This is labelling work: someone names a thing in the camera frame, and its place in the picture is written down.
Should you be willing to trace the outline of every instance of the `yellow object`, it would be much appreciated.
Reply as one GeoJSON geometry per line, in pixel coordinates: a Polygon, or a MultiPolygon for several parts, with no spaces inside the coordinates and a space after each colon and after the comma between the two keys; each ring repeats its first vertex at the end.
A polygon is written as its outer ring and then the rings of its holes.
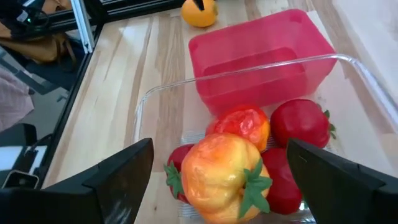
{"type": "Polygon", "coordinates": [[[186,0],[181,7],[181,16],[194,27],[208,27],[217,20],[218,9],[214,0],[203,0],[205,10],[201,11],[192,0],[186,0]]]}
{"type": "MultiPolygon", "coordinates": [[[[244,169],[254,170],[261,160],[257,147],[237,135],[216,133],[194,145],[182,162],[185,196],[207,223],[246,222],[259,214],[251,206],[239,219],[247,178],[244,169]]],[[[259,176],[269,177],[260,165],[259,176]]],[[[268,189],[258,196],[266,197],[268,189]]]]}

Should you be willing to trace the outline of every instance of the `orange fruit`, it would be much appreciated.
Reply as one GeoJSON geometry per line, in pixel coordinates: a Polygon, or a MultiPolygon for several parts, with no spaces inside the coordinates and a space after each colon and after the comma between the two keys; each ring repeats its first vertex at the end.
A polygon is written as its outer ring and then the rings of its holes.
{"type": "Polygon", "coordinates": [[[208,27],[217,20],[218,10],[214,0],[203,0],[205,10],[201,11],[192,0],[186,0],[181,7],[181,16],[194,27],[208,27]]]}

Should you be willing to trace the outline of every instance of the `fake pepper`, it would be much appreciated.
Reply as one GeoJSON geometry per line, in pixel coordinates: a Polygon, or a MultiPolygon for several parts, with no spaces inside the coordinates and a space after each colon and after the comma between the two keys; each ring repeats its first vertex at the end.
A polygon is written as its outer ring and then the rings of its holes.
{"type": "Polygon", "coordinates": [[[206,134],[231,133],[241,136],[264,152],[270,133],[267,115],[255,105],[241,105],[218,116],[206,129],[206,134]]]}
{"type": "Polygon", "coordinates": [[[237,223],[269,212],[272,180],[259,151],[228,133],[206,136],[194,145],[181,167],[188,201],[208,223],[237,223]]]}

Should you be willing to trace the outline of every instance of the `container rim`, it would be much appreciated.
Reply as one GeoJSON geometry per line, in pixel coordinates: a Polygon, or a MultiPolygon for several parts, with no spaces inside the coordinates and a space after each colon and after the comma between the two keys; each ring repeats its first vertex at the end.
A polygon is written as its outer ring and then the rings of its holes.
{"type": "Polygon", "coordinates": [[[266,64],[266,65],[260,65],[260,66],[256,66],[256,67],[236,70],[233,72],[223,72],[223,73],[219,73],[219,74],[207,76],[207,77],[189,78],[189,79],[171,83],[168,85],[161,85],[161,86],[153,87],[142,97],[142,99],[140,100],[140,102],[138,104],[138,107],[135,110],[133,142],[137,142],[139,140],[139,133],[140,133],[141,126],[142,126],[142,111],[144,109],[144,104],[145,104],[146,100],[148,99],[148,97],[150,97],[150,95],[153,92],[163,90],[166,88],[171,88],[171,87],[178,86],[178,85],[185,84],[185,83],[194,82],[197,80],[210,80],[210,79],[224,77],[227,75],[233,75],[233,74],[242,73],[242,72],[249,72],[249,71],[259,70],[259,69],[264,69],[264,68],[279,67],[279,66],[283,66],[283,65],[291,65],[291,64],[295,64],[295,63],[302,63],[302,62],[308,62],[311,60],[323,60],[323,59],[339,59],[339,60],[343,60],[343,61],[351,64],[355,68],[355,70],[359,73],[359,75],[362,77],[363,81],[365,82],[365,85],[370,89],[370,91],[372,93],[371,94],[372,97],[376,98],[375,100],[379,104],[378,106],[380,106],[381,109],[384,110],[384,112],[386,113],[386,115],[388,116],[390,121],[392,122],[392,127],[394,128],[395,133],[398,133],[398,106],[396,105],[396,103],[393,100],[390,93],[387,91],[386,87],[358,59],[353,58],[349,55],[345,55],[345,54],[326,54],[326,55],[312,56],[312,57],[307,57],[307,58],[300,58],[300,59],[295,59],[295,60],[288,60],[288,61],[283,61],[283,62],[270,63],[270,64],[266,64]]]}

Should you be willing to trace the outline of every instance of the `plastic fruit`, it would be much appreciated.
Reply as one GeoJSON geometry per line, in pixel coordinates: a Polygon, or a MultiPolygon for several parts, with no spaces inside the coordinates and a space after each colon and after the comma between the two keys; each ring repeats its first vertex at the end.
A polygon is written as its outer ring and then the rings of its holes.
{"type": "Polygon", "coordinates": [[[170,187],[174,198],[185,203],[189,202],[184,196],[184,192],[182,190],[181,164],[189,150],[191,150],[192,146],[193,144],[187,144],[174,149],[167,160],[167,166],[164,166],[164,170],[167,174],[166,184],[170,187]]]}
{"type": "Polygon", "coordinates": [[[181,7],[181,16],[194,27],[208,27],[217,20],[218,10],[214,0],[203,0],[205,10],[201,11],[192,0],[186,0],[181,7]]]}
{"type": "Polygon", "coordinates": [[[271,115],[271,132],[276,143],[286,148],[290,138],[324,148],[336,128],[329,123],[329,111],[323,112],[311,100],[296,99],[280,105],[271,115]]]}
{"type": "Polygon", "coordinates": [[[269,212],[272,180],[257,148],[228,133],[206,136],[182,162],[182,187],[207,223],[237,223],[269,212]]]}
{"type": "Polygon", "coordinates": [[[206,129],[206,134],[231,133],[249,140],[259,150],[266,150],[270,134],[267,115],[255,105],[237,106],[218,116],[206,129]]]}
{"type": "Polygon", "coordinates": [[[272,186],[267,196],[271,211],[282,215],[297,212],[303,195],[293,179],[287,162],[286,150],[282,148],[268,149],[261,154],[261,157],[272,178],[272,186]]]}

